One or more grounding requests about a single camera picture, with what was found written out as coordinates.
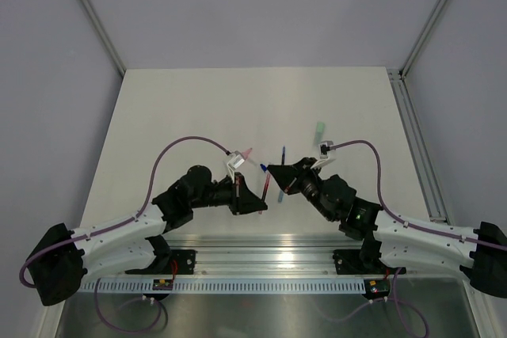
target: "gray wall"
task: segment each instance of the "gray wall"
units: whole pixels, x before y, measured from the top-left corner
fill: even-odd
[[[507,1],[452,0],[408,82],[457,223],[507,231]],[[507,300],[495,300],[507,331]]]
[[[92,0],[129,68],[400,67],[436,0]]]
[[[0,326],[25,338],[42,307],[19,267],[78,224],[120,78],[75,0],[0,0],[0,46]]]

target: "blue pen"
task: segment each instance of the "blue pen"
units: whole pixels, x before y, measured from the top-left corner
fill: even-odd
[[[282,165],[285,165],[285,146],[282,148]],[[280,190],[280,194],[278,195],[278,203],[281,203],[284,200],[284,192]]]

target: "white tabletop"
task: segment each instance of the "white tabletop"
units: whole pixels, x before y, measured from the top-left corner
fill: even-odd
[[[367,139],[378,149],[384,199],[400,214],[428,220],[421,188],[383,67],[128,70],[82,218],[82,226],[135,212],[144,201],[159,152],[186,135],[202,135],[229,150],[253,147],[256,162],[286,164],[316,157],[318,121],[323,138],[335,143]],[[162,159],[152,197],[164,192],[193,165],[206,165],[216,180],[226,172],[225,155],[205,142],[183,142]],[[250,190],[260,195],[265,174],[247,162],[240,167]],[[378,202],[376,164],[366,146],[346,147],[324,168],[337,173],[357,196]],[[327,222],[301,195],[285,196],[272,181],[269,209],[233,216],[227,207],[196,209],[194,219],[170,232],[184,237],[262,234],[329,234]]]

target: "green object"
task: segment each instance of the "green object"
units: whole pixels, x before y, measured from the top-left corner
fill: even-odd
[[[317,122],[317,127],[315,128],[315,138],[314,145],[318,146],[318,144],[322,141],[322,137],[324,135],[324,129],[326,128],[326,124],[323,122]]]

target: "perforated metal strip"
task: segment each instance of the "perforated metal strip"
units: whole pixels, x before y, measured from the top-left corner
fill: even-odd
[[[177,279],[172,290],[154,290],[153,279],[102,279],[99,293],[363,294],[362,279]],[[93,292],[95,283],[81,286]]]

